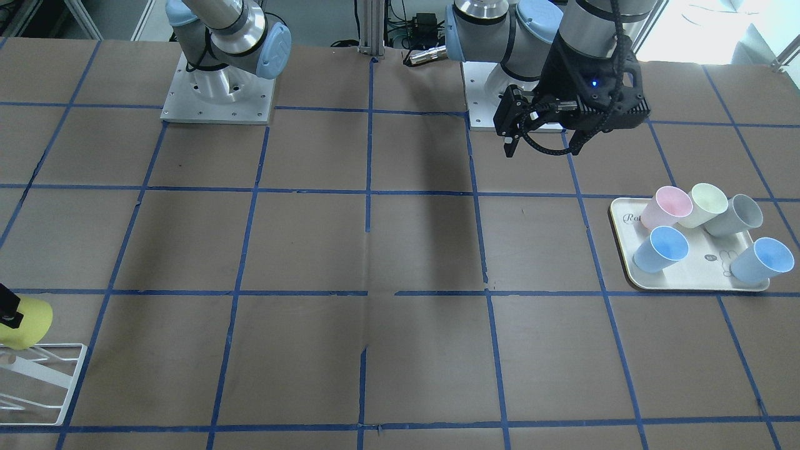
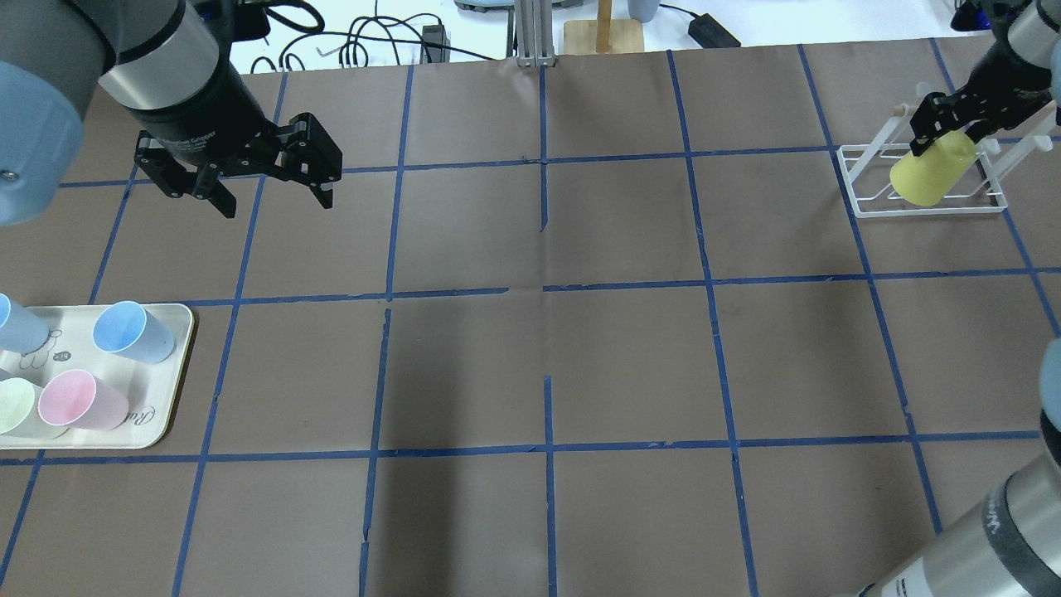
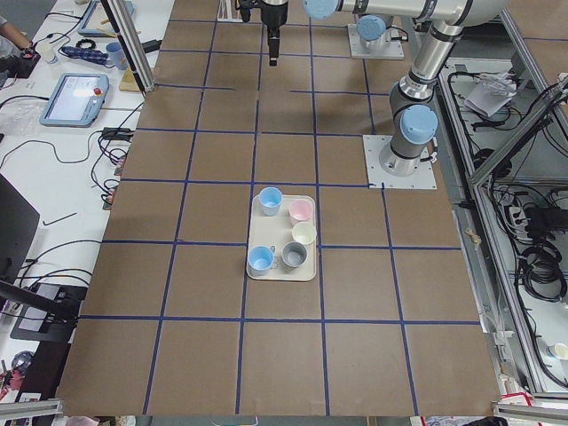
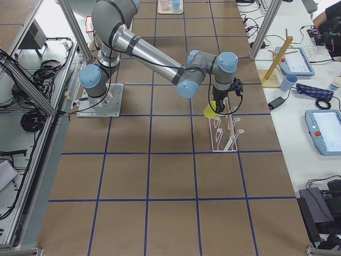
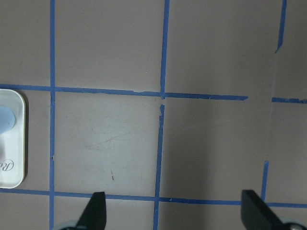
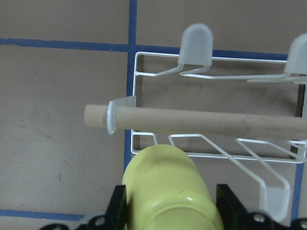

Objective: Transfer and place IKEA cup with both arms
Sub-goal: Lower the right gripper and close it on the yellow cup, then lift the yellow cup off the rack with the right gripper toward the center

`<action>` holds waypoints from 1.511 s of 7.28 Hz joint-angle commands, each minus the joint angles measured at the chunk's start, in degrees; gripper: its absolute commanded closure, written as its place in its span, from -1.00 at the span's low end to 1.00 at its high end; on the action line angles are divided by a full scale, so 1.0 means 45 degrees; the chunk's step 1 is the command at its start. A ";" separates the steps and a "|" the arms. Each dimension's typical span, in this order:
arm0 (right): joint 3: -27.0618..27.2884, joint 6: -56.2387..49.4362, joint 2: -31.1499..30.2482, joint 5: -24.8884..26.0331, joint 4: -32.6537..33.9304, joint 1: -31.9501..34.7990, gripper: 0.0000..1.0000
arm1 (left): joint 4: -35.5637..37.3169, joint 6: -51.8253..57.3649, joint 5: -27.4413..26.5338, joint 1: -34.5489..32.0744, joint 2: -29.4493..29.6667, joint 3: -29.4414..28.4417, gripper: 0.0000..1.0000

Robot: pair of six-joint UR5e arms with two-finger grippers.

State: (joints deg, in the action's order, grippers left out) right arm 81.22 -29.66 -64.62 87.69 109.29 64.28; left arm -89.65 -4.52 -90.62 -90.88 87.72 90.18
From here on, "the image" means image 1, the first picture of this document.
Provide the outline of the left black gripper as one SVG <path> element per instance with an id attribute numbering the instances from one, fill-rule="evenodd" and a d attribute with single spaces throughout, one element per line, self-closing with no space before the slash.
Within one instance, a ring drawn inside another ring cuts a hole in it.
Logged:
<path id="1" fill-rule="evenodd" d="M 651 114 L 643 92 L 642 71 L 628 47 L 622 64 L 597 59 L 555 40 L 535 88 L 536 105 L 569 130 L 589 132 L 612 110 L 602 130 L 632 129 Z"/>

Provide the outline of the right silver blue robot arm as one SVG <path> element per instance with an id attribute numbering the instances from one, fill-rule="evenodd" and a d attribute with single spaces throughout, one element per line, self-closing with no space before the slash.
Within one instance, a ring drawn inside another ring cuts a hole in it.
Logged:
<path id="1" fill-rule="evenodd" d="M 254 1 L 169 1 L 166 16 L 185 65 L 172 79 L 163 119 L 266 123 L 274 80 L 291 55 L 291 32 Z"/>

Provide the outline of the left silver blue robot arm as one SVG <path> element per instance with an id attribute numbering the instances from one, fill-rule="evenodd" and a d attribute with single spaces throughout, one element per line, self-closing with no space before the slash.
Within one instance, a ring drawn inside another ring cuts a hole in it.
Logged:
<path id="1" fill-rule="evenodd" d="M 506 143 L 546 124 L 574 144 L 637 128 L 651 114 L 634 40 L 654 1 L 454 1 L 446 9 L 446 51 L 462 63 L 491 63 L 492 128 Z"/>

